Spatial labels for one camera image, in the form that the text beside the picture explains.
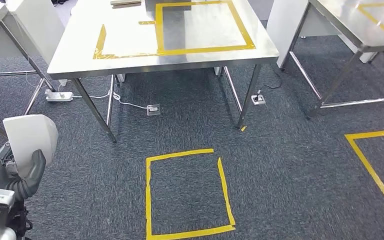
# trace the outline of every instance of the black cable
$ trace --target black cable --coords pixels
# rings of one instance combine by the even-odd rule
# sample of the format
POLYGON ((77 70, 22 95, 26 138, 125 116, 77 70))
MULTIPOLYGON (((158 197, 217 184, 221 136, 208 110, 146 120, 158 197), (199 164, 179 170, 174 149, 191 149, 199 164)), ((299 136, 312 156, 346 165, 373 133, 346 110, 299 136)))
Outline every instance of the black cable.
POLYGON ((282 87, 282 84, 284 83, 283 79, 281 78, 281 76, 273 69, 272 65, 270 65, 271 67, 271 70, 273 71, 274 74, 276 74, 276 76, 279 78, 280 80, 280 83, 278 86, 269 86, 269 85, 263 85, 263 87, 266 87, 266 88, 269 88, 269 89, 280 89, 282 87))

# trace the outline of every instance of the yellow tape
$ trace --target yellow tape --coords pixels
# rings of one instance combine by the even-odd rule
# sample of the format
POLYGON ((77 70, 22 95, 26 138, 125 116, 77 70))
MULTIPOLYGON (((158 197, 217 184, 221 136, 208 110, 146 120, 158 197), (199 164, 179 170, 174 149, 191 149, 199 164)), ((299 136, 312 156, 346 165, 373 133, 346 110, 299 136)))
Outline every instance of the yellow tape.
POLYGON ((346 134, 345 136, 350 137, 351 139, 368 139, 376 137, 384 137, 384 131, 372 131, 372 132, 362 132, 354 134, 346 134))
POLYGON ((236 11, 236 8, 233 2, 232 1, 222 1, 222 2, 227 3, 227 5, 229 6, 230 12, 232 13, 234 21, 236 22, 236 25, 239 28, 239 31, 242 34, 243 39, 245 40, 246 46, 250 49, 255 49, 256 46, 254 45, 253 40, 248 34, 247 29, 245 28, 244 23, 242 22, 238 11, 236 11))
POLYGON ((373 15, 371 15, 368 11, 365 10, 365 8, 379 8, 379 7, 384 7, 384 2, 360 4, 358 5, 358 10, 360 10, 360 12, 364 16, 366 16, 370 21, 378 25, 380 29, 384 31, 384 24, 381 23, 381 21, 377 20, 373 15))
POLYGON ((155 34, 158 46, 156 52, 160 53, 164 50, 163 6, 160 4, 155 4, 155 34))
POLYGON ((217 166, 218 166, 218 172, 220 173, 221 188, 223 189, 224 201, 226 202, 226 210, 227 210, 227 216, 229 217, 229 223, 230 225, 235 226, 236 222, 235 222, 235 219, 233 218, 231 204, 229 202, 228 185, 226 184, 226 177, 225 177, 225 172, 223 171, 221 157, 218 158, 217 166))
POLYGON ((221 234, 221 233, 232 231, 235 229, 236 228, 231 225, 226 225, 226 226, 219 226, 219 227, 204 229, 204 230, 152 235, 150 238, 147 238, 147 240, 175 240, 175 239, 196 238, 196 237, 202 237, 202 236, 213 235, 213 234, 221 234))
POLYGON ((376 137, 384 137, 384 131, 375 131, 375 132, 363 132, 363 133, 356 133, 356 134, 346 134, 345 138, 348 140, 349 144, 351 145, 352 149, 357 154, 360 161, 365 166, 368 173, 373 178, 374 182, 379 187, 380 191, 384 195, 384 183, 378 176, 378 174, 373 169, 370 162, 367 160, 367 158, 364 156, 363 152, 360 150, 360 148, 357 146, 355 140, 356 139, 366 139, 366 138, 376 138, 376 137))
POLYGON ((184 6, 194 6, 194 5, 210 5, 210 4, 222 4, 228 2, 223 1, 192 1, 192 2, 168 2, 168 3, 157 3, 161 7, 184 7, 184 6))
POLYGON ((223 190, 224 200, 226 202, 226 210, 227 210, 227 216, 229 218, 229 225, 219 226, 219 227, 214 227, 214 228, 209 228, 209 229, 203 229, 203 230, 152 235, 151 185, 150 185, 150 182, 151 182, 151 162, 157 161, 157 160, 175 158, 175 157, 194 155, 194 154, 212 154, 212 153, 214 153, 214 149, 206 148, 206 149, 176 152, 176 153, 170 153, 170 154, 164 154, 164 155, 160 155, 160 156, 153 156, 153 157, 147 157, 146 158, 146 190, 145 190, 146 240, 176 240, 176 239, 185 239, 185 238, 196 238, 196 237, 213 235, 213 234, 220 234, 220 233, 235 230, 234 225, 236 223, 235 223, 235 219, 232 215, 231 205, 229 202, 228 187, 226 184, 225 173, 223 171, 222 159, 221 159, 221 157, 219 157, 218 162, 217 162, 217 166, 218 166, 218 172, 220 174, 220 179, 221 179, 221 188, 223 190))
POLYGON ((155 24, 155 36, 157 42, 156 53, 141 53, 137 55, 117 56, 115 54, 102 54, 104 49, 104 42, 106 38, 106 31, 102 25, 99 34, 98 42, 96 44, 95 54, 93 59, 121 59, 121 58, 135 58, 135 57, 149 57, 149 56, 172 56, 172 55, 185 55, 185 54, 201 54, 201 53, 214 53, 214 52, 227 52, 239 51, 247 49, 255 49, 254 42, 252 41, 234 3, 231 0, 218 0, 218 1, 198 1, 198 2, 172 2, 172 3, 157 3, 155 4, 155 21, 140 21, 139 24, 155 24), (181 7, 181 6, 194 6, 194 5, 211 5, 211 4, 227 4, 230 13, 245 41, 245 45, 233 46, 219 46, 219 47, 201 47, 201 48, 183 48, 183 49, 164 49, 164 30, 163 30, 163 8, 164 7, 181 7))
POLYGON ((155 24, 155 21, 140 21, 140 25, 152 25, 155 24))
POLYGON ((152 236, 152 223, 151 223, 151 161, 146 159, 146 239, 152 236))
POLYGON ((214 149, 206 148, 206 149, 198 149, 198 150, 191 150, 191 151, 175 152, 175 153, 164 154, 159 156, 152 156, 152 157, 148 157, 146 160, 152 162, 156 160, 183 157, 183 156, 194 155, 194 154, 213 154, 213 153, 214 153, 214 149))

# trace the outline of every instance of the white robot part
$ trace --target white robot part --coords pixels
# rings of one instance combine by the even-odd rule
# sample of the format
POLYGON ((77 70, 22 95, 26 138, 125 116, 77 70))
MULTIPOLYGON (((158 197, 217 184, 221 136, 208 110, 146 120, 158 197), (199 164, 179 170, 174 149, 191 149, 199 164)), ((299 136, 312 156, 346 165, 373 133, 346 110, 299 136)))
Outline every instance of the white robot part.
POLYGON ((32 166, 32 153, 41 150, 46 165, 52 163, 57 147, 58 131, 55 123, 45 115, 24 115, 3 120, 8 141, 18 169, 26 177, 32 166))

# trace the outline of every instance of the white power strip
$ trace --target white power strip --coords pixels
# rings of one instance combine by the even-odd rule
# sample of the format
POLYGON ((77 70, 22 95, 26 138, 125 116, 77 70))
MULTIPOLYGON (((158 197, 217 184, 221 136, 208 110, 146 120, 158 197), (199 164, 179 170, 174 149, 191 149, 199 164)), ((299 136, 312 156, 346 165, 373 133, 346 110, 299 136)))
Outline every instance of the white power strip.
POLYGON ((70 102, 73 100, 73 93, 71 91, 52 92, 47 89, 45 95, 48 102, 70 102))

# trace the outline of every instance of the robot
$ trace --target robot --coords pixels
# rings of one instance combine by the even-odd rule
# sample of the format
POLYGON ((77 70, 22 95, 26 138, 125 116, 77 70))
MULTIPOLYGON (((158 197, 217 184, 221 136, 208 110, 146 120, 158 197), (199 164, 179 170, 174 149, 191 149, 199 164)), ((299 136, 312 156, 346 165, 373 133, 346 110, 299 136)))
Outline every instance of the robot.
POLYGON ((0 240, 28 240, 33 224, 24 200, 39 188, 55 154, 58 131, 44 115, 3 120, 8 142, 0 148, 0 240))

